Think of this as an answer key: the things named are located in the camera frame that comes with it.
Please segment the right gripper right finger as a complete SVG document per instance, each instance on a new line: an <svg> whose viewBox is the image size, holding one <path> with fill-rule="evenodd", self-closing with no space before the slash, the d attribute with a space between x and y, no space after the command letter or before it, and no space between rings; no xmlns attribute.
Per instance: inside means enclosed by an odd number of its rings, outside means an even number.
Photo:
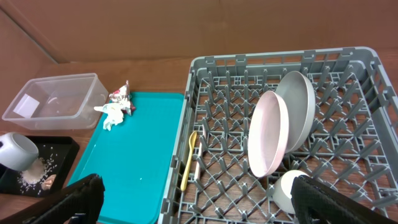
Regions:
<svg viewBox="0 0 398 224"><path fill-rule="evenodd" d="M394 220L368 209L306 175L294 179L290 193L300 224L395 224Z"/></svg>

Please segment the grey plate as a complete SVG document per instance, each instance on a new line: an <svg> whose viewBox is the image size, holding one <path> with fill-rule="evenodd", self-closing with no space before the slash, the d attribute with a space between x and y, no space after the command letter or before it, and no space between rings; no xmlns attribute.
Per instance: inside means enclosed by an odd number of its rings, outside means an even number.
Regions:
<svg viewBox="0 0 398 224"><path fill-rule="evenodd" d="M285 152L296 151L310 134L315 117L315 92L310 80L298 71L287 73L275 91L289 114L289 136Z"/></svg>

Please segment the white plastic fork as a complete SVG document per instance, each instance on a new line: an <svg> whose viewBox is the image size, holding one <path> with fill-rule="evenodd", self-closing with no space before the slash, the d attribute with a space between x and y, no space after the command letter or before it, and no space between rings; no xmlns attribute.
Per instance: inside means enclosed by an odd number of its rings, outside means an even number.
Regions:
<svg viewBox="0 0 398 224"><path fill-rule="evenodd" d="M203 143L202 140L204 140L204 142L206 142L206 138L207 138L207 133L206 133L206 129L205 129L205 125L202 124L202 135L200 136L200 145L199 145L199 150L198 150L198 156L197 156L197 164L196 164L196 168L195 168L195 175L194 175L194 179L195 180L199 180L200 179L200 172L201 172L201 165L200 165L200 158L203 154Z"/></svg>

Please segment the cream plastic cup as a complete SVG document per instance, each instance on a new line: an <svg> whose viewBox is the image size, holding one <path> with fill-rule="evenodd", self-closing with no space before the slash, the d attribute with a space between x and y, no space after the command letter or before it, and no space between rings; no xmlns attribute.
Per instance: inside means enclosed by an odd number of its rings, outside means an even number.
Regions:
<svg viewBox="0 0 398 224"><path fill-rule="evenodd" d="M284 212L295 213L290 192L294 179L300 175L308 176L308 174L301 170L290 170L280 177L274 185L275 190L272 195L273 201Z"/></svg>

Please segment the grey bowl of rice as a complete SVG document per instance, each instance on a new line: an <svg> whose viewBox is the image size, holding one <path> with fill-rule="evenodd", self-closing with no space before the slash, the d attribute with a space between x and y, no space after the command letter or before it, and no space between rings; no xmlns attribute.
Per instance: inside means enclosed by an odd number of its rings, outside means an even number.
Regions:
<svg viewBox="0 0 398 224"><path fill-rule="evenodd" d="M1 164L9 169L27 170L39 156L37 146L18 133L1 135Z"/></svg>

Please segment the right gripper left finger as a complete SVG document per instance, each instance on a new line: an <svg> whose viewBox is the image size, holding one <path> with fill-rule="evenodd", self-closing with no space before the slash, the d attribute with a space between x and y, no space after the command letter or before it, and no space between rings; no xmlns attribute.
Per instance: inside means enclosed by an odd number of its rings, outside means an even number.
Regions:
<svg viewBox="0 0 398 224"><path fill-rule="evenodd" d="M104 204L102 177L90 174L43 200L1 220L1 223L96 223Z"/></svg>

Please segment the crumpled aluminium foil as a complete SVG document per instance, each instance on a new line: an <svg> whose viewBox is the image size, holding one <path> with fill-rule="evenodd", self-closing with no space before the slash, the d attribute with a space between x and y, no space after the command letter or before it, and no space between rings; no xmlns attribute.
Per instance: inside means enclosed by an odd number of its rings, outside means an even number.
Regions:
<svg viewBox="0 0 398 224"><path fill-rule="evenodd" d="M126 84L120 87L109 95L110 100L113 103L117 103L121 106L121 111L129 116L136 110L130 99L129 81L126 80Z"/></svg>

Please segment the black plastic tray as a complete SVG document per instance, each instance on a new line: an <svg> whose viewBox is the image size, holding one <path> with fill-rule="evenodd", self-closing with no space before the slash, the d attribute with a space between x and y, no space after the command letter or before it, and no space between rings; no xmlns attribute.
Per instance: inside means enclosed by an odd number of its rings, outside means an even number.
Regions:
<svg viewBox="0 0 398 224"><path fill-rule="evenodd" d="M57 177L55 178L55 182L51 187L50 192L44 193L42 196L36 196L46 197L62 188L80 147L71 137L65 136L30 136L29 139L37 146L38 150L40 145L49 144L53 145L55 147L55 152L58 153L58 158L55 160L58 164L58 169L56 172ZM1 166L2 194L22 195L19 193L17 184L19 172L21 171L8 169L4 166Z"/></svg>

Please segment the yellow plastic spoon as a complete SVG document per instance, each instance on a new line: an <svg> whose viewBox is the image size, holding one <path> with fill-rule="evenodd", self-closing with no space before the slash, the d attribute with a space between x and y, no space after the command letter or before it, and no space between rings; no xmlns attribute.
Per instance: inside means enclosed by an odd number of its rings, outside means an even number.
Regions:
<svg viewBox="0 0 398 224"><path fill-rule="evenodd" d="M193 156L193 150L195 147L196 138L197 138L197 132L193 131L189 137L189 142L188 142L189 143L189 153L188 153L187 163L185 166L185 170L184 170L181 185L180 185L180 189L182 192L184 192L187 188L187 182L188 182L188 178L189 178L190 166L192 163L192 156Z"/></svg>

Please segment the teal serving tray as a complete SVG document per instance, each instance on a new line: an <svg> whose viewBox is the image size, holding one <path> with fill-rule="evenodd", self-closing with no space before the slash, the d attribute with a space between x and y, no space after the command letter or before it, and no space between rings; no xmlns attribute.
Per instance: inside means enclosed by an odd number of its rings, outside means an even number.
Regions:
<svg viewBox="0 0 398 224"><path fill-rule="evenodd" d="M155 223L160 213L184 97L134 92L131 100L136 110L111 130L101 117L69 181L102 177L101 223Z"/></svg>

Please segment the white pink-rimmed plate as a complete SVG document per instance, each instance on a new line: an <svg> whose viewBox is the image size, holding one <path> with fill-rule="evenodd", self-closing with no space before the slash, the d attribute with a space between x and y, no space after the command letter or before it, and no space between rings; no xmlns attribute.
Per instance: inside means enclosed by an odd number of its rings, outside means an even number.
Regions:
<svg viewBox="0 0 398 224"><path fill-rule="evenodd" d="M254 109L248 135L248 159L256 177L271 175L285 154L289 137L289 114L285 101L267 91Z"/></svg>

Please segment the spilled white rice pile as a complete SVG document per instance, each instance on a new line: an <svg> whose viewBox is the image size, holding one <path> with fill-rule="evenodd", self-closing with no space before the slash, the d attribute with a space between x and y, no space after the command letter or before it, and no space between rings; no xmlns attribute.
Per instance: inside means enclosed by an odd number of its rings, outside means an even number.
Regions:
<svg viewBox="0 0 398 224"><path fill-rule="evenodd" d="M55 152L55 147L49 144L40 145L39 152L42 152L42 155L27 170L19 172L17 184L22 195L32 194L36 197L50 192L42 190L41 183L56 174L58 164L55 160L58 158L58 153Z"/></svg>

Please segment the clear plastic bin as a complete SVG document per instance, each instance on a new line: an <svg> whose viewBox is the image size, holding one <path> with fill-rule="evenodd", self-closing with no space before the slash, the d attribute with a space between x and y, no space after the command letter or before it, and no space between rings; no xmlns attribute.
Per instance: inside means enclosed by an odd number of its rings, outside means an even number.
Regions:
<svg viewBox="0 0 398 224"><path fill-rule="evenodd" d="M101 116L108 91L95 73L29 80L2 119L29 130L91 129Z"/></svg>

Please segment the grey dishwasher rack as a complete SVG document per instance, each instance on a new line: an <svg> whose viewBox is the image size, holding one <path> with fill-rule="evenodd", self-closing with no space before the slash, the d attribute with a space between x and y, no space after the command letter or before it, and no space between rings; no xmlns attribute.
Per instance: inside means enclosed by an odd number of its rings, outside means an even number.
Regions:
<svg viewBox="0 0 398 224"><path fill-rule="evenodd" d="M315 92L309 136L279 168L255 177L248 133L259 97L292 71ZM195 168L205 125L200 179ZM197 132L187 188L180 185ZM367 47L195 58L171 159L159 223L296 223L273 201L274 184L289 170L391 220L397 219L397 95L377 53Z"/></svg>

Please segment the brown food scrap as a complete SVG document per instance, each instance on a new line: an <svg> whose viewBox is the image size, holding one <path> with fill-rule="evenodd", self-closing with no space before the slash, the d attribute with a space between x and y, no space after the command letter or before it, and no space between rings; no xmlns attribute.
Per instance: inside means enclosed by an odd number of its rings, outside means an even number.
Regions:
<svg viewBox="0 0 398 224"><path fill-rule="evenodd" d="M50 190L55 181L56 176L57 176L56 174L53 174L53 175L49 176L47 179L45 179L41 183L42 190Z"/></svg>

